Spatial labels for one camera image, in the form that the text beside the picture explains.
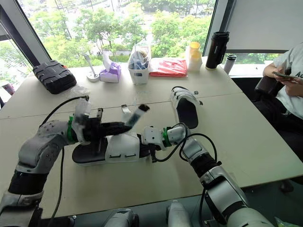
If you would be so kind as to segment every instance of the black thermos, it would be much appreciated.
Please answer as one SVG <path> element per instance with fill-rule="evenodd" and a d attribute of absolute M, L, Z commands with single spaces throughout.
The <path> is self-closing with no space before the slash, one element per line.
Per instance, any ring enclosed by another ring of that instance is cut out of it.
<path fill-rule="evenodd" d="M 226 44 L 229 41 L 229 32 L 215 32 L 212 37 L 212 44 L 209 50 L 206 69 L 214 70 L 221 64 L 226 51 Z"/>

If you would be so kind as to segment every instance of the red bag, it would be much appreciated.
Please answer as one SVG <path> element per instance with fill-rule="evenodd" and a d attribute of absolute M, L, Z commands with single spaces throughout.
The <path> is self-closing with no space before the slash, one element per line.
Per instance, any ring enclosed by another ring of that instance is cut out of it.
<path fill-rule="evenodd" d="M 185 77 L 186 61 L 178 58 L 152 58 L 150 76 L 152 77 Z"/>

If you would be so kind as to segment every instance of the floor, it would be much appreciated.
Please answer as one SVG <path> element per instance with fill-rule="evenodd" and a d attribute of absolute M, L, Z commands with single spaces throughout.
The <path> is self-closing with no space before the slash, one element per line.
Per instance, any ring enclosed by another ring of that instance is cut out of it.
<path fill-rule="evenodd" d="M 284 194 L 279 190 L 280 182 L 245 189 L 245 194 L 250 202 L 250 207 L 261 212 L 269 221 L 277 226 L 274 217 L 297 224 L 303 227 L 303 185 L 292 182 L 294 191 Z M 199 227 L 197 220 L 200 196 L 178 199 L 188 211 L 193 227 Z M 157 202 L 142 206 L 131 207 L 140 218 L 140 227 L 165 227 L 166 207 L 171 201 Z M 102 227 L 116 210 L 108 210 L 90 214 L 78 215 L 75 218 L 74 227 Z M 211 214 L 203 204 L 203 220 L 210 220 Z"/>

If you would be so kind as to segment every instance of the clear plastic container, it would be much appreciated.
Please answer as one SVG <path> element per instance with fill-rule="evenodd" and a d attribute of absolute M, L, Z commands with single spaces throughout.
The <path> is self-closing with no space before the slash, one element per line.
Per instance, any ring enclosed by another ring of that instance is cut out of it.
<path fill-rule="evenodd" d="M 200 43 L 191 42 L 186 49 L 187 70 L 190 72 L 200 71 L 202 65 L 201 52 L 199 51 Z"/>

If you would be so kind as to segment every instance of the person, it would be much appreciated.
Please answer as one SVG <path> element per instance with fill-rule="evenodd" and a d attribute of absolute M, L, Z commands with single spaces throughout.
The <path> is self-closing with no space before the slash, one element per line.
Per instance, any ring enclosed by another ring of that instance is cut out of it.
<path fill-rule="evenodd" d="M 290 72 L 295 78 L 286 79 L 273 71 Z M 276 97 L 262 97 L 254 105 L 303 161 L 303 43 L 274 59 L 263 76 L 275 78 L 284 86 Z"/>

